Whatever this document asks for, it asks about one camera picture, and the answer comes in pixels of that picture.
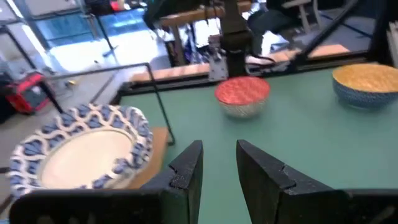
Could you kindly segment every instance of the blue pattern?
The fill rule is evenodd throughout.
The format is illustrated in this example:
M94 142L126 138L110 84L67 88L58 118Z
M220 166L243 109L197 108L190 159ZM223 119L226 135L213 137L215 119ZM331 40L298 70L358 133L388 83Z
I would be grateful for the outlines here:
M22 146L24 147L24 154L26 156L43 155L43 144L39 140L24 143Z
M127 115L127 109L128 109L127 106L121 106L121 107L119 108L120 113L122 113L122 115L123 115L124 117L127 117L127 116L126 116L126 115Z
M132 167L133 168L135 168L135 169L141 168L141 166L142 166L141 154L144 149L145 149L145 147L141 143L136 143L134 145L134 148L131 152L131 154L133 155L133 157L132 157L132 159L133 159Z
M100 119L98 118L97 115L93 115L91 119L87 122L87 125L92 129L102 127Z
M21 169L21 161L13 159L10 162L10 171L20 171Z
M140 126L138 126L137 128L137 132L139 135L143 136L143 137L148 137L150 130L149 130L149 125L148 123L141 123Z
M40 187L40 185L37 183L37 180L33 179L33 178L29 179L29 185L31 185L33 187Z
M77 126L75 127L75 129L73 129L72 131L68 132L68 134L70 136L74 136L75 134L78 134L80 132L82 132L84 130L84 128L82 126Z
M138 126L138 115L136 114L135 110L131 110L130 111L130 123L133 127L137 127Z
M123 127L124 123L123 121L120 119L120 117L118 115L114 116L113 122L112 122L112 127L114 128L121 128Z
M36 175L37 174L37 168L39 167L41 160L36 160L36 161L27 161L27 169L26 172Z
M154 135L152 133L150 133L149 136L147 137L147 145L148 146L152 145L153 140L154 140Z
M65 127L70 127L74 122L76 122L76 119L72 116L72 111L62 114L61 118L62 125Z
M12 175L10 176L10 184L11 185L17 185L17 184L22 184L24 178L19 176L19 175Z
M93 182L93 188L94 189L103 189L105 184L111 180L112 178L108 175L104 175L101 178L99 178L98 180Z
M130 135L132 135L131 128L130 128L128 125L126 125L126 127L124 128L124 130L125 130L127 133L129 133Z
M109 121L109 118L111 117L111 109L109 108L109 106L102 106L99 112L101 113L105 121Z
M49 145L50 145L50 149L53 149L55 146L60 144L63 140L65 140L65 137L63 137L60 134L56 135L52 139L48 139L48 142L49 142Z
M86 105L80 105L77 107L79 111L79 117L84 118L91 111L90 108Z
M348 88L333 79L333 89L337 96L349 105L366 109L378 109L398 98L397 92L371 93Z
M49 125L45 125L42 128L42 132L44 134L50 134L51 132L55 131L55 130L59 130L59 127L57 126L57 124L55 122L49 124Z
M129 163L126 159L118 159L117 163L117 166L113 169L115 174L121 174L129 167Z

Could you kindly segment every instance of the green table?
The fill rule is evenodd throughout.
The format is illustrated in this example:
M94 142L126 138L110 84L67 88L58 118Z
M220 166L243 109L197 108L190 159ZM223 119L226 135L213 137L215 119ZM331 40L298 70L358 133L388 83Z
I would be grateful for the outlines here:
M268 78L262 114L231 119L215 87L161 93L176 137L170 162L193 140L204 147L200 223L250 223L236 167L236 140L245 139L291 167L335 189L398 188L398 103L380 111L341 104L332 70ZM154 94L124 96L151 126L164 126Z

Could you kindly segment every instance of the blue and white plate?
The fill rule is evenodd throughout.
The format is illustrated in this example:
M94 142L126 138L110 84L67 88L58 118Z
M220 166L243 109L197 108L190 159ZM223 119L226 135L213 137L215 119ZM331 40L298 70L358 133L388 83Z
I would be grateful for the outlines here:
M152 138L137 108L72 108L16 146L8 173L12 194L124 188L151 159Z

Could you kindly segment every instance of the decorative plate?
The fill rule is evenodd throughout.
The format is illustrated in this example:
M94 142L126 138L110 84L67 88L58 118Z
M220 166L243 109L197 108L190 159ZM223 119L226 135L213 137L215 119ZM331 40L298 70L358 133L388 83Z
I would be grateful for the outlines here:
M226 114L248 118L260 112L269 91L269 84L264 79L238 77L218 85L215 96Z
M398 98L398 70L385 65L347 65L333 71L333 89L347 104L380 108Z
M149 162L152 138L137 108L72 108L16 146L7 174L12 194L125 187Z

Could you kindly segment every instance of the bowl rim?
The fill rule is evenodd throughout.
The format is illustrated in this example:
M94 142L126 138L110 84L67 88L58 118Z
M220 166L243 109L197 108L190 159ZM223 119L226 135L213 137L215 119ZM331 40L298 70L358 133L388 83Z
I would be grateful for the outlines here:
M346 86L346 85L342 84L341 82L337 81L334 77L333 77L333 81L344 86L345 88L348 88L348 89L354 90L354 91L358 91L361 93L365 93L365 94L397 94L398 93L398 90L397 91L363 91L363 90L359 90L359 89L355 89L355 88Z
M352 88L350 86L344 85L343 83L339 82L336 79L335 74L336 74L337 71L340 71L340 70L342 70L344 68L353 67L353 66L372 66L372 67L373 66L378 66L380 68L386 68L386 69L389 69L389 70L395 70L396 73L398 73L398 69L396 69L394 67L387 66L387 65L380 65L380 64L374 64L374 63L354 63L354 64L351 64L351 65L344 65L344 66L340 66L340 67L337 67L337 68L333 69L333 71L332 71L333 80L335 82L339 83L340 85L343 85L346 88L349 88L349 89L352 89L352 90L355 90L355 91L360 91L360 92L363 92L363 93L398 93L398 90L396 90L396 91L366 91L366 90L360 90L360 89L357 89L357 88Z
M266 93L266 95L265 95L263 98L258 99L258 100L253 101L253 102L250 102L250 103L226 103L226 102L220 100L219 97L217 96L217 92L219 91L219 87L220 87L224 82L227 82L227 81L229 81L229 80L234 80L234 79L237 79L237 78L255 78L255 79L257 79L257 80L261 80L261 81L264 82L264 84L268 87L268 92ZM266 100L266 99L269 97L269 94L270 94L270 92L271 92L271 86L270 86L270 84L267 82L267 80L265 80L264 78L253 77L253 76L234 77L234 78L230 78L230 79L228 79L228 80L226 80L226 81L224 81L224 82L221 82L221 83L216 87L215 92L214 92L217 101L218 101L219 103L224 104L224 105L246 106L246 105L256 104L256 103L259 103L260 101Z

